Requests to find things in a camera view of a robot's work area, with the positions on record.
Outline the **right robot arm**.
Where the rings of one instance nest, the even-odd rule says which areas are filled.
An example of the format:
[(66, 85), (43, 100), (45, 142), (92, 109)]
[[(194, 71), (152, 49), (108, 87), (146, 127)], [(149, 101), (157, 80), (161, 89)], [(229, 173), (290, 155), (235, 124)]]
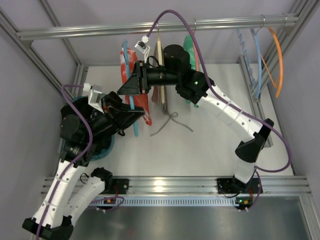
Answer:
[(231, 128), (240, 138), (235, 149), (238, 157), (229, 188), (243, 193), (250, 187), (256, 161), (270, 135), (274, 122), (246, 116), (239, 106), (225, 96), (205, 74), (192, 69), (190, 55), (182, 46), (171, 44), (163, 50), (164, 64), (150, 67), (143, 61), (134, 63), (133, 72), (117, 91), (118, 95), (147, 94), (151, 87), (174, 85), (178, 95), (206, 109)]

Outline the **red white patterned trousers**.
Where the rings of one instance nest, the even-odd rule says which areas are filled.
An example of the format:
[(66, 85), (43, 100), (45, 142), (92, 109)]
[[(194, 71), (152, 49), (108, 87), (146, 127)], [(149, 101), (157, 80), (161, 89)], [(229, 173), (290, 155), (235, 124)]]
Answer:
[[(130, 75), (133, 73), (135, 62), (138, 60), (136, 52), (130, 48), (128, 48), (128, 55), (129, 55), (129, 67), (130, 67)], [(125, 66), (125, 59), (124, 59), (124, 52), (123, 50), (120, 51), (120, 73), (121, 73), (121, 80), (124, 84), (128, 79), (126, 75), (126, 66)], [(136, 107), (142, 107), (145, 111), (145, 115), (143, 116), (144, 122), (146, 125), (152, 125), (152, 118), (150, 116), (150, 109), (149, 109), (149, 99), (146, 94), (142, 95), (134, 95), (134, 105)]]

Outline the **teal blue hanger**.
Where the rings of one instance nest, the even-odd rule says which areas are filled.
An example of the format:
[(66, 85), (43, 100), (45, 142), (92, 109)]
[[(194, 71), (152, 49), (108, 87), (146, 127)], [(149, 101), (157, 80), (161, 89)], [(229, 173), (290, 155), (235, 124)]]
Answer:
[[(130, 72), (130, 62), (129, 62), (129, 53), (128, 53), (128, 41), (126, 39), (123, 40), (122, 50), (123, 50), (123, 57), (125, 62), (126, 78), (129, 79), (129, 77), (131, 76), (131, 72)], [(134, 98), (132, 95), (129, 95), (129, 104), (130, 104), (130, 108), (134, 110), (135, 105), (134, 105)], [(134, 135), (138, 137), (139, 129), (138, 129), (137, 122), (133, 123), (133, 130), (134, 130)]]

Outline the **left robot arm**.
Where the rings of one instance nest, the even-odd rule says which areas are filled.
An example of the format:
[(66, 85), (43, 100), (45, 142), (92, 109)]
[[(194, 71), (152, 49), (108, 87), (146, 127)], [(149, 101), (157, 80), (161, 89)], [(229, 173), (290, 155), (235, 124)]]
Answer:
[(72, 192), (90, 162), (99, 155), (108, 155), (115, 134), (141, 118), (141, 106), (131, 106), (113, 91), (98, 98), (98, 110), (82, 96), (61, 110), (60, 136), (64, 140), (54, 180), (37, 212), (23, 221), (22, 228), (45, 240), (68, 240), (74, 227), (92, 201), (101, 193), (114, 190), (113, 174), (97, 167), (87, 183), (75, 194)]

